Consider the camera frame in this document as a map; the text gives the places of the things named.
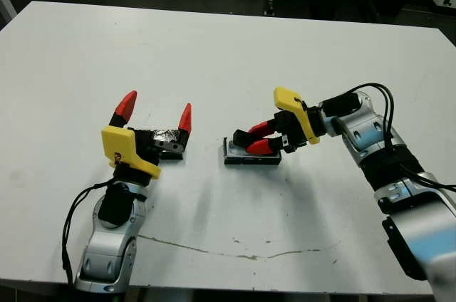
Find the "crack on table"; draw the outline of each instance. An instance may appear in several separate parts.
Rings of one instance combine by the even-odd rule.
[[[138,237],[139,238],[143,238],[143,239],[147,239],[147,240],[150,240],[150,241],[155,241],[157,243],[161,243],[161,244],[165,244],[165,245],[176,246],[176,247],[179,247],[181,249],[201,252],[203,254],[213,254],[213,255],[216,255],[216,256],[247,259],[249,261],[256,261],[257,259],[274,259],[274,258],[277,258],[277,257],[280,257],[280,256],[286,256],[286,255],[289,255],[289,254],[302,254],[304,252],[319,252],[319,251],[321,251],[321,249],[305,249],[305,250],[280,252],[278,254],[273,254],[271,256],[258,256],[256,254],[252,254],[251,256],[249,256],[249,255],[246,255],[246,254],[225,254],[225,253],[222,253],[222,252],[211,252],[211,251],[204,250],[204,249],[198,249],[197,247],[182,245],[182,244],[174,243],[172,241],[166,241],[166,240],[158,239],[158,238],[155,238],[154,236],[143,236],[143,235],[139,234]],[[340,243],[341,243],[341,240],[339,240],[335,244],[331,245],[330,247],[327,247],[326,249],[328,249],[328,250],[332,249],[333,247],[335,247],[336,245],[338,245]]]

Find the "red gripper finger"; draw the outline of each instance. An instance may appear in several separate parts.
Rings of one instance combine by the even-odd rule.
[[[135,107],[137,95],[137,92],[135,90],[132,90],[122,99],[122,101],[115,109],[114,113],[122,117],[125,122],[128,122],[130,120],[131,114],[133,113],[133,108]]]
[[[249,133],[251,133],[257,137],[264,137],[267,135],[272,135],[274,133],[274,130],[272,130],[269,127],[268,122],[262,122],[262,123],[259,123],[258,125],[253,126],[249,130]]]
[[[253,142],[245,151],[253,155],[269,155],[274,153],[269,147],[269,139],[267,138]]]
[[[179,130],[185,130],[189,134],[192,132],[192,105],[187,104],[179,121]]]

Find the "yellow plastic bracket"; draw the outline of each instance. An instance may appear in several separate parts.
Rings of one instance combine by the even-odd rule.
[[[101,137],[105,155],[111,167],[115,167],[115,162],[120,161],[148,173],[153,179],[160,176],[159,167],[144,161],[136,153],[135,133],[132,130],[107,126],[101,131]]]
[[[276,104],[276,107],[294,113],[309,143],[318,144],[320,143],[320,138],[315,136],[307,111],[303,109],[301,102],[301,96],[292,90],[283,87],[276,87],[274,90],[274,104]]]

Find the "electrical wire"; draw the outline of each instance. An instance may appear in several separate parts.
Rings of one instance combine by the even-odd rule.
[[[344,94],[347,93],[352,93],[355,90],[358,90],[363,87],[373,87],[378,89],[384,99],[385,99],[385,113],[383,115],[383,139],[385,142],[385,149],[386,151],[390,152],[391,154],[394,153],[394,147],[393,147],[393,142],[392,142],[392,134],[391,134],[391,128],[393,125],[393,115],[394,115],[394,98],[393,94],[391,91],[381,83],[365,83],[363,85],[358,85],[349,91],[345,92]],[[451,192],[456,192],[456,184],[441,184],[439,182],[433,181],[431,179],[428,179],[426,177],[422,177],[418,175],[416,172],[413,172],[412,170],[408,169],[404,164],[400,163],[399,164],[400,170],[403,172],[403,174],[413,180],[418,182],[424,187],[429,187],[429,188],[434,188],[434,189],[447,189],[450,190]]]
[[[73,200],[70,210],[68,211],[68,215],[66,216],[65,224],[63,225],[63,232],[62,232],[62,267],[63,267],[63,270],[65,270],[65,272],[66,272],[66,279],[68,281],[68,287],[70,290],[73,289],[73,271],[71,269],[71,262],[70,262],[70,257],[68,255],[68,251],[66,249],[66,244],[68,243],[68,236],[70,234],[71,218],[73,217],[73,213],[76,210],[76,208],[78,207],[78,205],[88,196],[88,194],[92,190],[108,186],[113,181],[114,181],[114,178],[109,179],[106,182],[94,184],[92,187],[85,188]]]

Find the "white tabletop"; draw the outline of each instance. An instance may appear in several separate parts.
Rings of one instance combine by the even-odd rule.
[[[0,54],[0,278],[65,281],[63,220],[110,178],[100,131],[136,89],[130,125],[175,127],[190,102],[193,131],[185,161],[163,162],[150,186],[132,285],[430,292],[402,272],[339,137],[278,167],[225,167],[222,139],[271,118],[278,85],[315,105],[378,81],[423,167],[456,181],[456,51],[438,30],[33,2]],[[74,270],[101,193],[74,215]]]

